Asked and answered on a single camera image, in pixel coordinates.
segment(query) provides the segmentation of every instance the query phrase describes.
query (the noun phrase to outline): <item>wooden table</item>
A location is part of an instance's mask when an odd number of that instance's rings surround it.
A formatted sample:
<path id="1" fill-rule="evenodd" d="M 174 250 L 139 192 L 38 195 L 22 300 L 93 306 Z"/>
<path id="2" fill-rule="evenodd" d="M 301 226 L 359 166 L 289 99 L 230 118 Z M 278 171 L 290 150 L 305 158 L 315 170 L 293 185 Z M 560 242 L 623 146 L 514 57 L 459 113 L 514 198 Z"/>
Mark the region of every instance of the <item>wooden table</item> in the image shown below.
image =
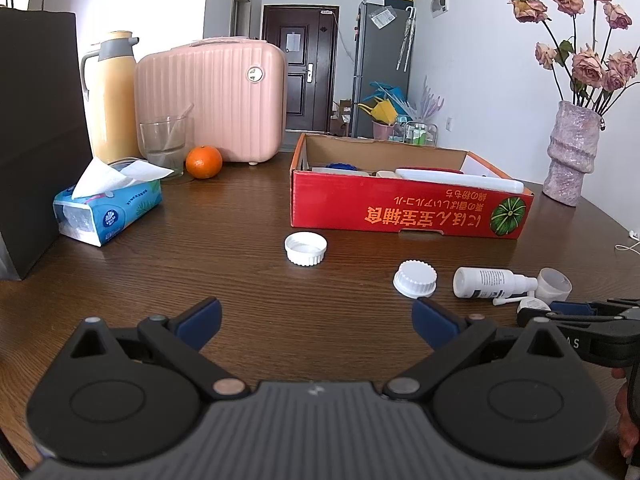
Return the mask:
<path id="1" fill-rule="evenodd" d="M 434 298 L 461 316 L 482 312 L 514 324 L 514 308 L 457 300 L 460 266 L 536 276 L 564 272 L 572 299 L 638 296 L 640 260 L 617 253 L 619 224 L 586 200 L 573 209 L 540 187 L 520 240 L 326 231 L 328 252 L 313 268 L 290 264 L 289 161 L 281 153 L 251 168 L 227 165 L 206 182 L 162 186 L 164 202 L 105 247 L 60 237 L 23 282 L 0 282 L 0 426 L 30 465 L 38 455 L 25 428 L 27 398 L 78 322 L 101 316 L 135 326 L 151 313 L 174 316 L 206 296 L 224 307 L 223 327 L 204 354 L 245 378 L 371 380 L 377 386 L 427 355 L 414 333 L 412 302 L 392 286 L 416 258 L 438 271 Z M 610 405 L 594 460 L 623 478 L 612 406 L 620 381 L 588 365 Z M 0 478 L 11 478 L 0 466 Z"/>

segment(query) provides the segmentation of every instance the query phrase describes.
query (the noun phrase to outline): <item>refrigerator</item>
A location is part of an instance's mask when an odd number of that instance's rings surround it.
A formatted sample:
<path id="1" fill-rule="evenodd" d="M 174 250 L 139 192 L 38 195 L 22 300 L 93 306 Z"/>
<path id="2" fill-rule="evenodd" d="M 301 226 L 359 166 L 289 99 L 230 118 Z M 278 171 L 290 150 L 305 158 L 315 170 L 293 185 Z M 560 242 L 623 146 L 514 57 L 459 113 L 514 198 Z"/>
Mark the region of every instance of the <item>refrigerator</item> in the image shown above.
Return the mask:
<path id="1" fill-rule="evenodd" d="M 378 81 L 397 86 L 404 95 L 409 88 L 411 60 L 406 72 L 404 71 L 406 57 L 402 58 L 400 70 L 396 70 L 409 11 L 394 9 L 398 14 L 396 19 L 385 27 L 378 28 L 369 17 L 375 10 L 383 10 L 383 6 L 366 2 L 360 5 L 353 78 L 353 106 L 351 107 L 351 137 L 373 138 L 373 119 L 357 106 L 363 98 L 373 94 L 371 82 Z"/>

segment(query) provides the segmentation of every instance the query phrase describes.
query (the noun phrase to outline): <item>tissue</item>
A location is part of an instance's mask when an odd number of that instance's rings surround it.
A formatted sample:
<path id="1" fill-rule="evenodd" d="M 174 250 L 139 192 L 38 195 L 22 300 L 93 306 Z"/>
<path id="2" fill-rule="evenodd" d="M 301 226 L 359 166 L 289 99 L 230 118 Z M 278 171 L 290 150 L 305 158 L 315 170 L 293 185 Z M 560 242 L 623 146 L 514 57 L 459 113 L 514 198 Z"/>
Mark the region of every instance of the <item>tissue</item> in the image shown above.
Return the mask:
<path id="1" fill-rule="evenodd" d="M 160 179 L 172 170 L 144 160 L 122 166 L 94 158 L 75 186 L 56 195 L 61 234 L 101 247 L 162 202 Z"/>

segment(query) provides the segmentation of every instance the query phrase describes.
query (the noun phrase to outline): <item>pink suitcase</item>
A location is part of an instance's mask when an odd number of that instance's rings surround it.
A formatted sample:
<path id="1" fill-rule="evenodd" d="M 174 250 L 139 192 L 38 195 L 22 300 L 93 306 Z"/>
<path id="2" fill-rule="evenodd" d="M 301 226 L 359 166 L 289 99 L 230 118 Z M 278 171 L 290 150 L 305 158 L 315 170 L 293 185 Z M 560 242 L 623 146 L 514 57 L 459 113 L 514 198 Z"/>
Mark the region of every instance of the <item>pink suitcase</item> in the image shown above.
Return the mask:
<path id="1" fill-rule="evenodd" d="M 284 53 L 266 41 L 211 38 L 151 54 L 136 67 L 138 124 L 193 104 L 196 146 L 215 146 L 229 162 L 264 162 L 282 143 L 286 77 Z"/>

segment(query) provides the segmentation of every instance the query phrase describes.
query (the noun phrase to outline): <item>black bag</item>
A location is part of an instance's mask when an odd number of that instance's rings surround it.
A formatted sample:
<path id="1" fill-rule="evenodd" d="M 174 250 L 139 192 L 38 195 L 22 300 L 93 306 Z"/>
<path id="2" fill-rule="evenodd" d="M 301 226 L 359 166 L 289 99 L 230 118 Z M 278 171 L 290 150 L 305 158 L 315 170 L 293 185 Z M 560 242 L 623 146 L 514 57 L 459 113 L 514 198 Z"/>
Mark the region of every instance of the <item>black bag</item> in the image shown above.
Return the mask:
<path id="1" fill-rule="evenodd" d="M 76 16 L 0 7 L 0 279 L 26 276 L 58 236 L 53 198 L 92 159 Z"/>

